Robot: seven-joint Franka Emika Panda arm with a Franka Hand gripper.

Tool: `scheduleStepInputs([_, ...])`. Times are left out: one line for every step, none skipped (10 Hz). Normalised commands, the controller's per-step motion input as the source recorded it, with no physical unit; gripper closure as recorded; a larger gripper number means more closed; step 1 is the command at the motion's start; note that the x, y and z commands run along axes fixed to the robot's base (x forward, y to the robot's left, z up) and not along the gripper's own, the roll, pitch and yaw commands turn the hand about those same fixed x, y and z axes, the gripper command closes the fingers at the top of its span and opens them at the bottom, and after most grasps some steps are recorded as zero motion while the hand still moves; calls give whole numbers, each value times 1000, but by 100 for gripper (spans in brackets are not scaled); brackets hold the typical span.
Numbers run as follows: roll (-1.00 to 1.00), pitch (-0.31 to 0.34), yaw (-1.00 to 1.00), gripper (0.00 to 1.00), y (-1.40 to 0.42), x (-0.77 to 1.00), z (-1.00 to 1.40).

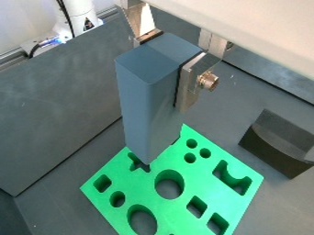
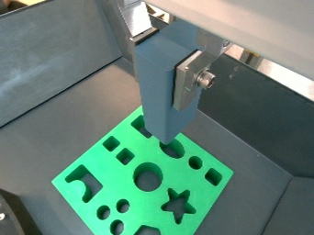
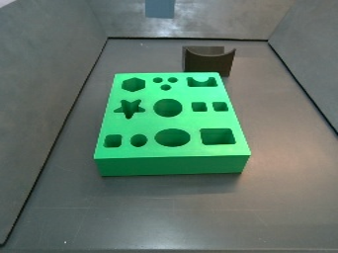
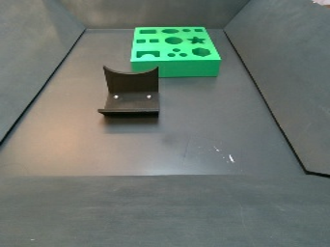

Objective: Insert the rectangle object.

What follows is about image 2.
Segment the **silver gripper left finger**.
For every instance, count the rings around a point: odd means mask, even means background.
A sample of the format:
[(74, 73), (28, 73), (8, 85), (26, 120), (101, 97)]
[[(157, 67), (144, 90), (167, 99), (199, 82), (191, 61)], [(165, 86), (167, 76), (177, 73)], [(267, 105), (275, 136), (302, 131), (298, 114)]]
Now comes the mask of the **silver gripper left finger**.
[(136, 46), (157, 33), (145, 3), (143, 0), (117, 0), (117, 9), (121, 15), (121, 40), (128, 46)]

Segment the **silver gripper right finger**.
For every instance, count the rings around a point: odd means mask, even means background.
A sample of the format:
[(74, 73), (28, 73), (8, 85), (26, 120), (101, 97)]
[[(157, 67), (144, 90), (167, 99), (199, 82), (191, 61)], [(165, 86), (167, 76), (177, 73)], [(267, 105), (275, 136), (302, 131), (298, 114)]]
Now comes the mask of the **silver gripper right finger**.
[(216, 76), (209, 72), (211, 64), (231, 47), (228, 40), (203, 29), (197, 30), (196, 44), (199, 48), (175, 67), (172, 107), (179, 111), (193, 101), (199, 89), (212, 86)]

